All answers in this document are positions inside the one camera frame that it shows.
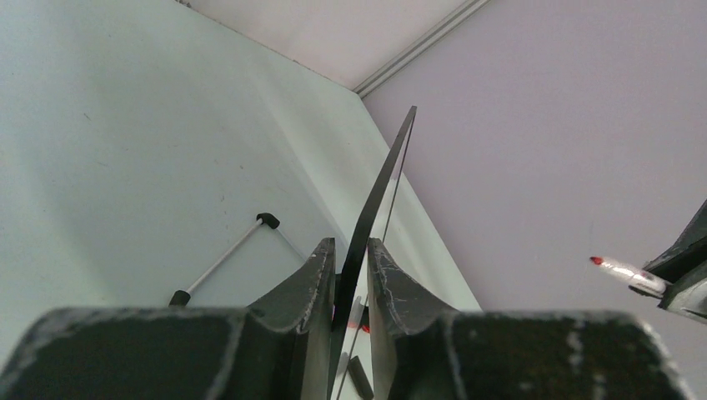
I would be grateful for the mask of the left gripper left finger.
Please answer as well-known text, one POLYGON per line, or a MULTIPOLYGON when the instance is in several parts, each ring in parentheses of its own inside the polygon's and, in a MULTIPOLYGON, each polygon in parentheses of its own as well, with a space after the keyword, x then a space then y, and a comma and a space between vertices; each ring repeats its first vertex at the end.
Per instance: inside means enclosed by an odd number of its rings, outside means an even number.
POLYGON ((62 308, 1 374, 4 399, 325 399, 335 243, 247 307, 62 308))

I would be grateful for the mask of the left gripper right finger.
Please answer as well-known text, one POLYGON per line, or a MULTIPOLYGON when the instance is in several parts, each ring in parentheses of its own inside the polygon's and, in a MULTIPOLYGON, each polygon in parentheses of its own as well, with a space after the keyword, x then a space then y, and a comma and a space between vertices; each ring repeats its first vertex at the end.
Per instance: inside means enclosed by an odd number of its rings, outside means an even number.
POLYGON ((665 345, 627 313, 459 311, 368 243, 378 399, 691 399, 665 345))

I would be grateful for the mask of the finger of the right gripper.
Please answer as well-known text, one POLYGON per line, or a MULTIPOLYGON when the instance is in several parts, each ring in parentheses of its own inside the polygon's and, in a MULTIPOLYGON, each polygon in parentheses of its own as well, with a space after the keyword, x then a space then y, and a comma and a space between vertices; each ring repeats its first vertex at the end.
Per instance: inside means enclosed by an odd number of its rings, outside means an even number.
POLYGON ((658 308, 706 324, 706 262, 670 286, 658 308))
POLYGON ((657 277, 683 277, 705 260, 706 202, 703 202, 674 244, 644 269, 657 277))

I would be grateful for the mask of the red whiteboard marker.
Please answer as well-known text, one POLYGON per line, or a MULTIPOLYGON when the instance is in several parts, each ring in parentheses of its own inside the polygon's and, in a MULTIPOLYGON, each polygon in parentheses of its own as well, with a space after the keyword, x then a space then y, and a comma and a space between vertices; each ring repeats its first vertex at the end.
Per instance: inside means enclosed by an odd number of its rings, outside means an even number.
POLYGON ((589 260, 602 272, 626 284, 630 290, 642 296, 661 299, 670 283, 642 268, 611 257, 593 256, 589 260))

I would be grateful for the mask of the white board black frame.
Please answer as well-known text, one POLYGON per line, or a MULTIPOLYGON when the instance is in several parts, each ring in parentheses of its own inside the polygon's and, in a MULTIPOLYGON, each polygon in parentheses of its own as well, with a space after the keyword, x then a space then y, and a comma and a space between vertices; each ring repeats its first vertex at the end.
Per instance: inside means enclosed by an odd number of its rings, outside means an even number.
POLYGON ((330 398, 366 247, 416 114, 409 109, 384 160, 341 274, 334 272, 333 241, 325 239, 300 269, 247 307, 190 317, 182 327, 188 350, 168 364, 158 398, 330 398))

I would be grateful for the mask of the black whiteboard marker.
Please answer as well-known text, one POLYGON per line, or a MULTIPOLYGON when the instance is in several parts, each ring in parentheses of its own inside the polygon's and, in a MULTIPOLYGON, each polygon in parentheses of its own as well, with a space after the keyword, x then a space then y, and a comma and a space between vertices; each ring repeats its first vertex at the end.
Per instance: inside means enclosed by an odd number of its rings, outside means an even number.
MULTIPOLYGON (((366 306, 368 297, 357 296, 351 313, 360 313, 366 306)), ((370 353, 369 333, 347 324, 331 399, 374 399, 370 353)))

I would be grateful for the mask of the aluminium frame rail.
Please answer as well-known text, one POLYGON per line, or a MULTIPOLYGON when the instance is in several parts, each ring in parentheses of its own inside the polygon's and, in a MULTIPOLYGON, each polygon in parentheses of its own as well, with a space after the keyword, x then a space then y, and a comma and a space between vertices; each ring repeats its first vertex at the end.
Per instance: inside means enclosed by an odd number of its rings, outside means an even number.
POLYGON ((437 22, 421 37, 412 42, 404 50, 387 61, 382 67, 363 80, 353 89, 360 98, 366 98, 396 74, 403 71, 409 64, 426 53, 430 48, 444 40, 475 13, 484 8, 489 0, 468 0, 455 8, 451 13, 437 22))

